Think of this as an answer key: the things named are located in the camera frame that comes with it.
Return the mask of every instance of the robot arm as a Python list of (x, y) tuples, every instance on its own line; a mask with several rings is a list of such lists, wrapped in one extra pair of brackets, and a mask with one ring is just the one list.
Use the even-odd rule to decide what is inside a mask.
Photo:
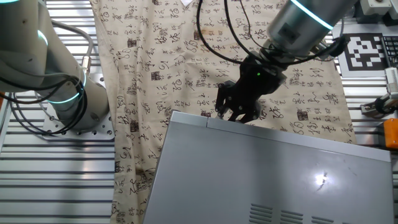
[[(356, 1), (287, 1), (269, 26), (269, 39), (263, 48), (259, 52), (249, 52), (241, 63), (239, 80), (219, 85), (215, 107), (218, 117), (222, 118), (230, 109), (233, 111), (230, 121), (236, 121), (241, 114), (244, 114), (239, 120), (242, 123), (257, 119), (261, 111), (257, 102), (259, 97), (278, 89), (286, 79), (283, 71), (289, 65), (309, 60), (297, 60), (297, 57), (308, 57), (310, 52), (315, 52), (308, 57), (310, 59), (342, 53), (346, 45), (344, 38), (323, 50), (320, 42)], [(228, 3), (224, 1), (224, 4), (228, 18)]]
[(76, 120), (83, 104), (85, 109), (73, 125), (79, 132), (96, 126), (108, 114), (106, 90), (88, 78), (86, 68), (58, 38), (42, 0), (0, 1), (0, 30), (2, 91), (50, 95), (48, 101), (65, 126)]

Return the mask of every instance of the laptop vent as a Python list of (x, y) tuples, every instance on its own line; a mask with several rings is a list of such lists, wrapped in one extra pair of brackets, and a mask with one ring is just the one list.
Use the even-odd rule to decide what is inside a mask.
[(250, 223), (268, 224), (272, 222), (272, 208), (251, 204), (250, 208)]
[(331, 224), (333, 222), (334, 222), (333, 220), (329, 220), (326, 218), (312, 217), (312, 223), (316, 224)]
[(295, 212), (282, 210), (280, 213), (280, 224), (302, 224), (303, 215)]

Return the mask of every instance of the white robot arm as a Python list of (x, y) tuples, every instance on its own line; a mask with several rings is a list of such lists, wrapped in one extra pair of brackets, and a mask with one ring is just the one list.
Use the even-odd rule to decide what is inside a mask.
[(67, 129), (79, 132), (108, 114), (105, 88), (88, 78), (58, 38), (42, 0), (0, 1), (0, 31), (1, 91), (35, 90)]

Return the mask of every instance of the black cable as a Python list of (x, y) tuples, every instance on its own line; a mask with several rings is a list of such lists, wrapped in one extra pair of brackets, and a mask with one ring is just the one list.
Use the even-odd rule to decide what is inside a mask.
[(31, 86), (24, 86), (24, 85), (20, 85), (17, 83), (14, 83), (12, 81), (6, 80), (3, 77), (0, 77), (0, 81), (7, 83), (8, 85), (12, 85), (13, 87), (17, 87), (17, 88), (21, 88), (24, 90), (34, 90), (34, 91), (42, 91), (42, 90), (49, 90), (55, 87), (58, 87), (61, 83), (64, 84), (67, 81), (69, 81), (70, 79), (72, 79), (71, 76), (65, 75), (66, 79), (64, 81), (60, 81), (54, 85), (50, 85), (50, 86), (46, 86), (46, 87), (31, 87)]
[(212, 49), (212, 48), (208, 45), (208, 43), (206, 42), (205, 38), (203, 37), (203, 34), (201, 33), (201, 29), (200, 29), (200, 9), (201, 9), (201, 4), (202, 4), (202, 3), (203, 3), (203, 0), (199, 0), (199, 3), (198, 3), (198, 10), (197, 10), (197, 30), (198, 30), (198, 34), (199, 34), (200, 40), (203, 42), (203, 44), (205, 45), (205, 47), (206, 47), (211, 53), (213, 53), (213, 54), (215, 54), (216, 56), (219, 56), (220, 58), (222, 58), (222, 59), (224, 59), (224, 60), (227, 60), (227, 61), (229, 61), (229, 62), (237, 63), (237, 64), (240, 64), (240, 65), (245, 64), (245, 65), (253, 65), (253, 66), (262, 66), (262, 65), (257, 65), (257, 64), (254, 64), (254, 63), (246, 63), (246, 62), (241, 62), (241, 61), (238, 61), (238, 60), (235, 60), (235, 59), (228, 58), (228, 57), (226, 57), (226, 56), (224, 56), (224, 55), (218, 53), (217, 51), (215, 51), (214, 49)]
[(225, 9), (225, 15), (226, 15), (226, 20), (228, 23), (228, 27), (229, 30), (232, 33), (232, 36), (234, 37), (236, 43), (238, 43), (239, 46), (241, 46), (241, 48), (250, 56), (254, 57), (255, 59), (257, 59), (258, 61), (262, 62), (262, 63), (269, 63), (266, 62), (263, 58), (259, 58), (256, 55), (254, 55), (252, 52), (250, 52), (250, 50), (248, 50), (243, 44), (242, 42), (239, 40), (238, 36), (235, 34), (234, 28), (232, 26), (232, 22), (231, 22), (231, 18), (229, 16), (229, 9), (228, 9), (228, 0), (224, 0), (224, 9)]
[(66, 80), (64, 80), (64, 81), (62, 81), (62, 82), (59, 82), (59, 83), (58, 83), (59, 86), (57, 86), (57, 87), (56, 87), (53, 91), (51, 91), (46, 97), (41, 98), (40, 100), (34, 100), (34, 101), (20, 101), (20, 100), (17, 100), (17, 99), (15, 99), (15, 98), (6, 96), (6, 95), (4, 95), (4, 94), (2, 94), (2, 93), (0, 93), (0, 97), (1, 97), (1, 98), (4, 98), (4, 99), (6, 99), (6, 100), (9, 100), (9, 101), (11, 101), (11, 102), (14, 102), (14, 103), (20, 103), (20, 104), (25, 104), (25, 105), (40, 103), (40, 102), (43, 102), (43, 101), (49, 99), (51, 96), (53, 96), (53, 95), (63, 86), (63, 84), (65, 84), (68, 80), (69, 80), (69, 79), (66, 79)]
[(265, 50), (271, 50), (271, 49), (268, 49), (268, 48), (266, 48), (266, 47), (261, 46), (259, 43), (257, 43), (257, 42), (254, 40), (253, 36), (251, 35), (251, 25), (250, 25), (250, 21), (249, 21), (249, 16), (248, 16), (248, 14), (246, 13), (246, 10), (244, 9), (242, 0), (239, 0), (239, 2), (241, 3), (244, 16), (246, 17), (246, 20), (248, 21), (248, 29), (249, 29), (249, 36), (250, 36), (250, 39), (253, 40), (253, 42), (254, 42), (255, 44), (257, 44), (257, 46), (259, 46), (260, 48), (265, 49)]
[(75, 114), (73, 115), (74, 119), (72, 119), (67, 125), (65, 125), (65, 127), (63, 127), (62, 129), (60, 129), (58, 131), (50, 133), (48, 131), (45, 131), (43, 129), (36, 127), (34, 124), (32, 124), (30, 121), (28, 121), (27, 118), (24, 116), (24, 114), (21, 110), (21, 107), (19, 106), (19, 103), (16, 103), (17, 110), (20, 113), (20, 115), (22, 116), (22, 118), (24, 119), (24, 121), (27, 122), (28, 124), (30, 124), (33, 128), (35, 128), (39, 132), (34, 131), (34, 130), (28, 128), (26, 125), (24, 125), (23, 121), (21, 121), (19, 119), (17, 113), (15, 112), (15, 108), (13, 106), (11, 106), (12, 113), (13, 113), (14, 117), (16, 118), (16, 120), (21, 124), (21, 126), (23, 126), (26, 130), (28, 130), (34, 134), (43, 134), (43, 135), (51, 135), (52, 136), (53, 134), (62, 134), (66, 131), (69, 131), (81, 120), (81, 118), (84, 116), (85, 111), (87, 109), (87, 95), (83, 89), (83, 87), (84, 87), (83, 84), (81, 82), (79, 82), (79, 83), (80, 83), (80, 85), (76, 86), (76, 90), (78, 90), (80, 92), (80, 94), (83, 94), (83, 98), (82, 98), (82, 100), (79, 101), (78, 108), (76, 109)]
[[(198, 10), (197, 10), (197, 30), (198, 30), (199, 37), (200, 37), (201, 41), (203, 42), (203, 44), (205, 45), (205, 47), (206, 47), (211, 53), (213, 53), (213, 54), (215, 54), (216, 56), (219, 56), (220, 58), (222, 58), (222, 59), (224, 59), (224, 60), (227, 60), (227, 61), (229, 61), (229, 62), (238, 63), (238, 64), (245, 64), (245, 65), (260, 66), (260, 67), (263, 67), (263, 66), (265, 66), (265, 65), (267, 65), (267, 64), (270, 64), (270, 63), (273, 63), (274, 65), (277, 65), (277, 66), (279, 66), (279, 67), (287, 67), (287, 66), (289, 66), (289, 65), (296, 65), (296, 64), (304, 63), (304, 62), (307, 62), (307, 61), (309, 61), (309, 60), (313, 60), (313, 59), (315, 59), (315, 58), (317, 58), (317, 57), (319, 57), (319, 56), (322, 56), (323, 54), (325, 54), (327, 51), (329, 51), (332, 47), (334, 47), (336, 44), (340, 43), (340, 41), (341, 41), (340, 38), (337, 38), (337, 40), (336, 40), (333, 44), (331, 44), (330, 46), (328, 46), (326, 49), (323, 49), (321, 52), (319, 52), (319, 53), (317, 53), (317, 54), (315, 54), (315, 55), (309, 56), (309, 57), (307, 57), (307, 58), (305, 58), (305, 59), (303, 59), (303, 60), (298, 60), (298, 61), (294, 61), (294, 62), (281, 63), (281, 62), (277, 61), (276, 59), (274, 59), (271, 55), (269, 55), (269, 53), (268, 53), (266, 50), (270, 50), (270, 49), (266, 49), (266, 48), (263, 48), (263, 47), (262, 47), (262, 49), (264, 49), (264, 50), (262, 51), (262, 53), (264, 54), (264, 56), (265, 56), (270, 62), (265, 62), (265, 63), (262, 62), (262, 63), (263, 63), (262, 65), (253, 64), (253, 63), (241, 62), (241, 61), (238, 61), (238, 60), (234, 60), (234, 59), (228, 58), (228, 57), (226, 57), (226, 56), (224, 56), (224, 55), (222, 55), (222, 54), (219, 54), (219, 53), (216, 52), (214, 49), (212, 49), (212, 48), (208, 45), (208, 43), (206, 42), (205, 38), (203, 37), (203, 34), (201, 33), (201, 29), (200, 29), (200, 10), (201, 10), (201, 5), (202, 5), (202, 3), (203, 3), (203, 0), (199, 0), (199, 3), (198, 3)], [(229, 12), (228, 12), (228, 7), (227, 7), (227, 6), (226, 6), (226, 14), (227, 14), (227, 20), (230, 21)]]

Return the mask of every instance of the blue light ring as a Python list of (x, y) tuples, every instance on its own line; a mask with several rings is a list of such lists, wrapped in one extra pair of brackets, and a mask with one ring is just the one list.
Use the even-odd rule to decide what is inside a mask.
[(3, 4), (3, 3), (10, 3), (10, 2), (16, 2), (16, 1), (19, 1), (19, 0), (0, 0), (0, 4)]
[(299, 3), (297, 0), (290, 0), (293, 4), (295, 4), (299, 9), (301, 9), (303, 12), (305, 12), (307, 15), (309, 15), (312, 19), (315, 21), (319, 22), (321, 25), (326, 27), (329, 30), (333, 29), (333, 26), (329, 25), (327, 22), (325, 22), (323, 19), (319, 18), (317, 15), (315, 15), (313, 12), (311, 12), (309, 9), (307, 9), (305, 6), (303, 6), (301, 3)]
[[(84, 76), (85, 76), (85, 81), (83, 82), (83, 87), (85, 87), (86, 86), (86, 73), (83, 71), (83, 73), (84, 73)], [(71, 101), (71, 100), (74, 100), (76, 97), (78, 97), (79, 96), (79, 93), (76, 93), (76, 95), (75, 96), (73, 96), (73, 97), (71, 97), (71, 98), (69, 98), (69, 99), (67, 99), (67, 100), (64, 100), (64, 101), (58, 101), (58, 102), (54, 102), (54, 101), (50, 101), (50, 100), (47, 100), (49, 103), (55, 103), (55, 104), (61, 104), (61, 103), (68, 103), (69, 101)]]

